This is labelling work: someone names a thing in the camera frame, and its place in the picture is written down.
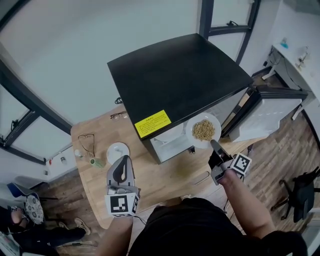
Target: grain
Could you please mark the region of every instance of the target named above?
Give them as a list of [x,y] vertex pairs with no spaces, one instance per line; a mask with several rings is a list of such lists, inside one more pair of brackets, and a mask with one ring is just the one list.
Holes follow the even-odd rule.
[[211,141],[215,135],[215,128],[210,121],[204,119],[193,126],[192,135],[201,141]]

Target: yellow warning label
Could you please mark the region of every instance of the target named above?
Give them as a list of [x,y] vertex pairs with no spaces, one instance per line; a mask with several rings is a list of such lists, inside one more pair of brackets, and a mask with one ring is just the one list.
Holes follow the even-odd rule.
[[171,124],[169,117],[164,110],[155,113],[137,123],[134,124],[136,130],[138,131],[140,138],[147,136],[166,125]]

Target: white plate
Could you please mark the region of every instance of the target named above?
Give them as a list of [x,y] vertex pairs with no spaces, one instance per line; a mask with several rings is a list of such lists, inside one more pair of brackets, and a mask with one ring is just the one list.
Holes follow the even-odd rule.
[[160,135],[154,138],[161,142],[172,142],[182,134],[183,130],[184,130],[184,124],[181,123],[171,128],[170,130],[167,130],[161,133]]
[[106,152],[106,159],[113,165],[122,156],[130,156],[129,148],[122,142],[113,143]]
[[221,125],[219,120],[214,115],[204,112],[192,117],[186,124],[185,135],[188,138],[188,140],[192,143],[192,145],[194,145],[196,148],[199,148],[199,149],[207,149],[211,147],[210,141],[207,141],[207,140],[201,141],[200,139],[196,139],[192,135],[194,125],[196,123],[201,122],[204,119],[207,119],[209,122],[211,122],[215,129],[214,135],[212,136],[212,140],[218,141],[221,136]]

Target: hand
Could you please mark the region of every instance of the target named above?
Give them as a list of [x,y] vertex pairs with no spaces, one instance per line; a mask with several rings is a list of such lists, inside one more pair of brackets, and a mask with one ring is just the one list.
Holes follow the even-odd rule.
[[222,186],[225,186],[231,183],[234,179],[239,179],[239,177],[233,169],[228,169],[224,172],[223,177],[218,180],[218,183],[220,183]]

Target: person sitting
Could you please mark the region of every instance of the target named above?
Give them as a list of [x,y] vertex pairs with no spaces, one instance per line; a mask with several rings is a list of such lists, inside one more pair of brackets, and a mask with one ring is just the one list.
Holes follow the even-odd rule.
[[21,246],[23,252],[40,255],[59,255],[55,247],[82,239],[91,231],[85,222],[76,217],[76,228],[68,228],[63,222],[59,227],[46,229],[44,224],[35,225],[23,209],[12,206],[0,207],[0,231],[12,234],[14,240]]

